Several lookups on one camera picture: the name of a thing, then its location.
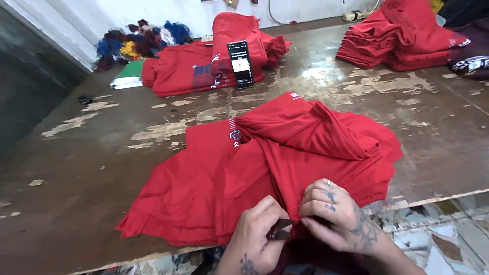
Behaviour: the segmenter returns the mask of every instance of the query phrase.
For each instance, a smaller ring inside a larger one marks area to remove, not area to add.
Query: worn wooden table
[[[112,90],[120,69],[93,73],[0,164],[0,201],[11,203],[0,208],[7,215],[0,219],[2,273],[62,275],[181,249],[149,236],[120,239],[113,228],[152,166],[185,147],[186,127],[243,114],[287,91],[365,114],[396,133],[404,157],[387,199],[368,211],[486,191],[488,84],[444,67],[394,73],[336,61],[347,27],[286,34],[293,44],[280,67],[245,90],[158,98],[146,87]],[[84,109],[81,94],[99,96],[97,104]],[[44,181],[29,186],[33,180]]]

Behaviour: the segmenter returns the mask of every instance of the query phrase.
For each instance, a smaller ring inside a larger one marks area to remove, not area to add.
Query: tattooed hand
[[[271,196],[241,214],[216,275],[264,275],[277,266],[284,241],[267,241],[267,233],[278,219],[289,215]]]
[[[380,227],[363,214],[348,192],[322,179],[309,185],[300,205],[301,222],[333,249],[372,255],[385,239]],[[319,222],[317,216],[328,222]]]

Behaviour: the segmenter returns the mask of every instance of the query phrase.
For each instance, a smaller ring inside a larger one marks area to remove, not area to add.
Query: electrical cable
[[[271,10],[271,8],[270,8],[270,6],[271,6],[271,4],[270,4],[270,3],[271,3],[271,2],[272,2],[272,0],[268,0],[268,13],[270,14],[270,17],[272,18],[272,20],[273,20],[273,21],[275,21],[277,24],[280,24],[280,25],[288,25],[287,23],[280,23],[280,22],[278,22],[278,21],[277,21],[277,20],[276,20],[276,19],[273,17],[273,15],[272,15],[272,10]]]
[[[355,20],[350,21],[350,22],[357,22],[358,20],[360,20],[360,19],[364,19],[364,18],[366,18],[367,16],[371,15],[371,14],[374,12],[374,10],[377,8],[377,6],[378,6],[378,3],[379,3],[379,2],[380,2],[380,0],[377,0],[377,3],[375,4],[374,8],[373,8],[373,9],[372,9],[370,12],[366,13],[366,14],[365,14],[365,17],[358,18],[358,19],[355,19]]]

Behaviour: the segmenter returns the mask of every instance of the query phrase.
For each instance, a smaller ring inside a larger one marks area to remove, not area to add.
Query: smartphone
[[[248,42],[246,40],[229,42],[227,44],[231,65],[238,89],[253,86],[253,74],[251,74],[251,60],[249,58]]]

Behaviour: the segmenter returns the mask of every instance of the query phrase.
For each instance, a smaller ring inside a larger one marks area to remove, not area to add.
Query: white wall
[[[95,47],[110,28],[121,28],[145,19],[153,25],[181,22],[192,37],[212,34],[214,17],[223,11],[254,15],[260,27],[277,25],[268,14],[268,1],[240,0],[237,9],[223,0],[3,0],[76,60],[90,68]],[[342,15],[345,11],[372,8],[376,0],[270,0],[274,18],[282,23],[306,22]]]

